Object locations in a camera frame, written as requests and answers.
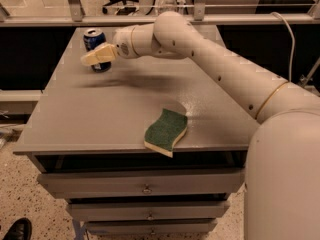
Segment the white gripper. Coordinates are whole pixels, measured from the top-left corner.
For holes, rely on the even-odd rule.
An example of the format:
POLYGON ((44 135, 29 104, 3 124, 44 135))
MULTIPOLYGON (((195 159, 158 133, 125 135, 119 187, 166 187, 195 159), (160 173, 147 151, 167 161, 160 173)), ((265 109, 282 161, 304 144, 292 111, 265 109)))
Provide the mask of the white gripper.
POLYGON ((126 59, 137 58, 132 43, 132 34, 135 26, 118 28, 113 36, 113 44, 102 43, 81 57, 81 63, 85 66, 111 62, 119 54, 126 59))

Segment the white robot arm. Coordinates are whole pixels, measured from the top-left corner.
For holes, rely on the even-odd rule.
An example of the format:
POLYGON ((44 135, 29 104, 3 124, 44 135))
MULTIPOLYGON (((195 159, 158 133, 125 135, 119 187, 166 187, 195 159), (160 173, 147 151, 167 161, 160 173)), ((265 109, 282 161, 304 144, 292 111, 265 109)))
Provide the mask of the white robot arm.
POLYGON ((245 240, 320 240, 318 96, 203 37, 173 11, 118 30, 81 61, 166 54, 190 58, 259 124, 246 161, 245 240))

